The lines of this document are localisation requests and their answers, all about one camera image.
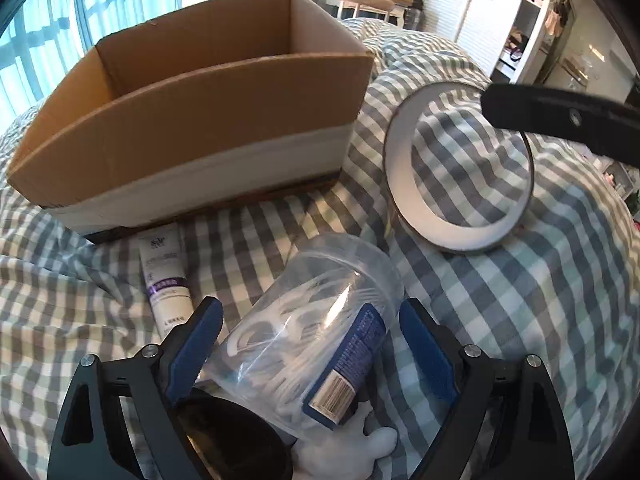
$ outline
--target open cardboard box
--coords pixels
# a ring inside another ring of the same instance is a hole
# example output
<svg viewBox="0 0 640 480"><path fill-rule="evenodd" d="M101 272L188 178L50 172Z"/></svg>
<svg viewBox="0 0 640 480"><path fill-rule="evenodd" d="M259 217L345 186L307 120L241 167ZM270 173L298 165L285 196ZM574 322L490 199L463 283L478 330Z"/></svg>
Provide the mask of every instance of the open cardboard box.
<svg viewBox="0 0 640 480"><path fill-rule="evenodd" d="M310 0L176 10L102 38L72 68L25 133L8 181L97 240L327 183L372 62Z"/></svg>

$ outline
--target checkered bedsheet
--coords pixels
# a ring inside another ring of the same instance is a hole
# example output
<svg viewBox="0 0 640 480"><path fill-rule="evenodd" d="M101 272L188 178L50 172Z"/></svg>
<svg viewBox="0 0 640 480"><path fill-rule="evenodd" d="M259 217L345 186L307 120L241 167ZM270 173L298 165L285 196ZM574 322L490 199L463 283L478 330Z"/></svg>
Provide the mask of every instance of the checkered bedsheet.
<svg viewBox="0 0 640 480"><path fill-rule="evenodd" d="M390 206L382 147L395 108L432 82L481 90L488 80L455 44L366 19L346 26L376 63L340 181L325 193L224 210L181 224L194 301L217 296L235 325L282 272L297 243L319 232L359 235L388 253L407 293L462 343L490 356L540 355L564 410L578 478L606 451L638 395L640 234L595 168L565 142L529 136L536 187L522 225L485 254L443 254ZM82 355L102 360L158 342L133 240L93 246L6 184L6 168L32 109L0 139L0 426L34 477ZM494 222L524 187L519 136L494 130L479 91L442 94L425 110L412 154L424 199L462 225ZM397 326L364 392L379 425L399 431L375 479L407 478L446 407L430 393ZM140 428L127 415L148 478Z"/></svg>

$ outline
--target white tape roll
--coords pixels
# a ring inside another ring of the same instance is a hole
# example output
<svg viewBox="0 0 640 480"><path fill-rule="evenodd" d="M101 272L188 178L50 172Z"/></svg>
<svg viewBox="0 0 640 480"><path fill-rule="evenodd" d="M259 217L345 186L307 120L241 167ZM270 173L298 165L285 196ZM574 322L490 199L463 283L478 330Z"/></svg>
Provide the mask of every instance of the white tape roll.
<svg viewBox="0 0 640 480"><path fill-rule="evenodd" d="M479 92L473 86L443 82L421 88L398 107L386 132L383 165L386 182L404 221L420 236L443 251L469 253L486 250L500 243L520 222L529 204L534 185L533 154L526 134L520 132L527 149L529 174L517 204L496 223L484 227L453 225L437 216L426 205L414 179L411 149L420 116L443 92L463 89Z"/></svg>

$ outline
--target barcode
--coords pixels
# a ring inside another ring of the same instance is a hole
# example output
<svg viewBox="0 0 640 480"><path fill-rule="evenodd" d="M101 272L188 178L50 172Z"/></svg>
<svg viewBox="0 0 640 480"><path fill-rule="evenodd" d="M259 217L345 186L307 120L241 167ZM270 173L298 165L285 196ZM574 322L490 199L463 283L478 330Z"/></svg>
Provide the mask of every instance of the barcode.
<svg viewBox="0 0 640 480"><path fill-rule="evenodd" d="M356 390L351 383L335 370L331 370L309 406L330 421L339 424L355 396Z"/></svg>

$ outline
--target box flap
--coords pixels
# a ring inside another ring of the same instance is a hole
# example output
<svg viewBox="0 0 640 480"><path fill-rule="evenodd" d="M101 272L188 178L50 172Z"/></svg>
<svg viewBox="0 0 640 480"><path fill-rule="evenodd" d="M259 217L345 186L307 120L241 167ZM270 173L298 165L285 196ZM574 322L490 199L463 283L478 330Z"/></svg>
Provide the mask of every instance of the box flap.
<svg viewBox="0 0 640 480"><path fill-rule="evenodd" d="M69 71L47 98L15 150L8 174L51 136L115 99L94 48Z"/></svg>
<svg viewBox="0 0 640 480"><path fill-rule="evenodd" d="M368 52L339 21L311 0L291 0L292 54L306 52Z"/></svg>
<svg viewBox="0 0 640 480"><path fill-rule="evenodd" d="M291 0L209 0L102 38L119 96L175 75L289 53Z"/></svg>

